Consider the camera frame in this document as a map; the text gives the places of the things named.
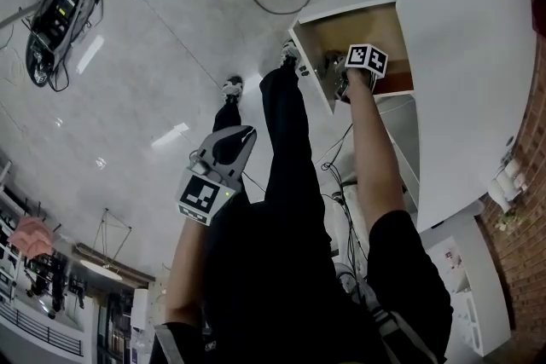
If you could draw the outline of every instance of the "tiled floor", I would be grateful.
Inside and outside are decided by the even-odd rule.
[[[33,1],[0,0],[0,17]],[[294,9],[303,0],[264,1]],[[183,167],[209,133],[219,86],[232,73],[249,85],[243,123],[258,129],[247,172],[265,187],[272,151],[256,85],[275,65],[292,19],[267,14],[252,0],[104,0],[104,19],[73,50],[71,85],[59,94],[27,77],[17,56],[25,54],[28,31],[17,23],[9,48],[0,52],[0,150],[14,161],[16,185],[40,200],[65,234],[88,245],[109,208],[133,227],[120,262],[160,272],[183,225],[174,204]],[[9,34],[10,28],[1,30],[0,43]],[[99,34],[104,45],[77,74]],[[329,117],[306,81],[300,88],[314,159],[320,159],[348,123],[343,114]],[[166,142],[175,126],[187,129]],[[252,199],[263,196],[251,182],[247,188]],[[108,252],[119,238],[112,230]]]

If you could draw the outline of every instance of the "shoe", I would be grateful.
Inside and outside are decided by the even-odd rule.
[[[301,56],[299,55],[299,50],[296,47],[295,42],[290,38],[282,45],[279,67],[282,67],[285,63],[288,63],[295,69],[299,64],[300,58]]]
[[[224,97],[224,103],[233,102],[238,104],[242,96],[242,77],[229,77],[222,87],[222,96]]]

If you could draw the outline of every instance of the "hand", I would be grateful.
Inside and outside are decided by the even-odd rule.
[[[349,99],[351,99],[351,94],[359,90],[369,90],[369,75],[370,73],[367,70],[359,70],[357,68],[347,70],[347,78],[349,79],[347,96]]]

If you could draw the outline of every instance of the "forearm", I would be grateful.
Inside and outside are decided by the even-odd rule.
[[[403,210],[402,183],[396,154],[375,99],[360,78],[349,72],[358,200],[368,230],[387,212]]]
[[[208,227],[189,218],[171,266],[166,289],[166,321],[201,325],[201,299],[205,244]]]

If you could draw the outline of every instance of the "black shirt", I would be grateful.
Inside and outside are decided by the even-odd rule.
[[[154,341],[151,364],[168,362],[161,347],[165,332],[185,364],[388,362],[371,316],[345,295],[329,251],[314,245],[316,239],[297,241],[275,230],[267,235],[241,230],[241,238],[254,242],[241,249],[232,236],[231,244],[207,260],[212,266],[206,269],[205,300],[213,335],[204,338],[195,327],[167,323],[161,344],[157,336]],[[450,295],[409,214],[382,217],[371,229],[369,245],[368,283],[380,304],[397,311],[443,362]]]

